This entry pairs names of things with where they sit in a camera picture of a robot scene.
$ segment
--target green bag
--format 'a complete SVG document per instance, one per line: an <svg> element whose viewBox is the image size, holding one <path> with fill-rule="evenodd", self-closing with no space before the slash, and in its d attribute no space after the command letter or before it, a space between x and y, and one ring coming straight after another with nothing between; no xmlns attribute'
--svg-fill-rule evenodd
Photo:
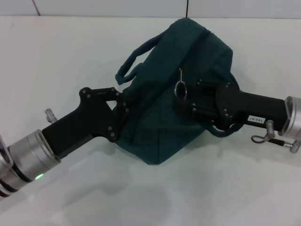
<svg viewBox="0 0 301 226"><path fill-rule="evenodd" d="M136 57L154 48L144 63L125 76ZM185 147L206 129L217 137L226 137L241 128L227 131L190 119L181 120L173 110L174 87L182 68L183 81L196 84L233 82L230 73L232 50L219 38L198 23L183 18L166 31L136 49L116 75L118 84L132 84L124 90L126 103L133 103L129 117L116 142L147 164L160 164ZM196 100L207 104L207 99Z"/></svg>

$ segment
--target bag handle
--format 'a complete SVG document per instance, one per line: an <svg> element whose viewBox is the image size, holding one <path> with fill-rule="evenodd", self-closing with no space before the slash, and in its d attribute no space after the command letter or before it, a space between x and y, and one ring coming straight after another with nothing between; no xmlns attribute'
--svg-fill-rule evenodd
<svg viewBox="0 0 301 226"><path fill-rule="evenodd" d="M125 82L131 81L137 74L139 68L143 65L143 63L138 64L128 76L125 76L126 73L130 70L131 66L135 62L138 56L150 51L154 48L161 38L164 36L165 32L159 34L158 36L148 40L147 42L143 43L140 47L133 51L133 53L128 57L125 63L120 67L117 74L115 75L115 79L118 85L121 85Z"/></svg>

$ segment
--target white table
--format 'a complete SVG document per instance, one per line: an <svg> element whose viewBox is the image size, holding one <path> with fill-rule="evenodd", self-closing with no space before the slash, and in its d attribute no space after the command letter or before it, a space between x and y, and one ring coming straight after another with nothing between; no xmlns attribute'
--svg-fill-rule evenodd
<svg viewBox="0 0 301 226"><path fill-rule="evenodd" d="M117 87L129 54L171 18L0 17L0 134L7 145ZM301 97L301 20L196 19L234 51L243 91ZM159 166L96 138L0 202L5 226L297 226L301 153L256 145L263 129L204 133Z"/></svg>

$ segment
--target label sticker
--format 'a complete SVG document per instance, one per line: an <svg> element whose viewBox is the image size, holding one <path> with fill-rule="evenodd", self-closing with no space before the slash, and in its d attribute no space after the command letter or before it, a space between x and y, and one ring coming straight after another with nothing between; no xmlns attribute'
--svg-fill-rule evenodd
<svg viewBox="0 0 301 226"><path fill-rule="evenodd" d="M248 121L252 121L252 122L263 124L264 121L265 121L265 118L261 118L261 117L256 117L256 116L249 115Z"/></svg>

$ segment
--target screw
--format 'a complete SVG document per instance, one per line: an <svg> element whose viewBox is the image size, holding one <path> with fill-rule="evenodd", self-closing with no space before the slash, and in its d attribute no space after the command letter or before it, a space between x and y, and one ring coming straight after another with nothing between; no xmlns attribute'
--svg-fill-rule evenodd
<svg viewBox="0 0 301 226"><path fill-rule="evenodd" d="M46 120L50 122L51 124L57 121L57 118L55 117L55 114L53 114L52 110L50 108L47 108L45 110L46 113Z"/></svg>

